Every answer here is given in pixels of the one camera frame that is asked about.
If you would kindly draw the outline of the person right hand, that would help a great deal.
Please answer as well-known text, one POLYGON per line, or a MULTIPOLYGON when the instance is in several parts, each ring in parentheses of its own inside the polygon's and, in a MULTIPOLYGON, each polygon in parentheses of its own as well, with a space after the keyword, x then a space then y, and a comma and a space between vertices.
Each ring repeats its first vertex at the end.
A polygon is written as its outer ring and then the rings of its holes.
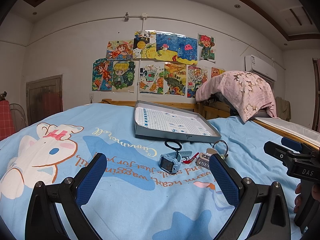
MULTIPOLYGON (((297 185, 296 189, 295 189, 295 194, 297 194, 297 197, 295 198, 295 207, 293 209, 294 213, 298 212, 299 206, 302 203, 301 191, 302 191, 302 184, 299 183, 297 185)), ((312 197, 314 198, 314 200, 320 202, 320 190, 319 190, 319 187, 316 184, 313 185, 311 193, 312 193, 312 197)))

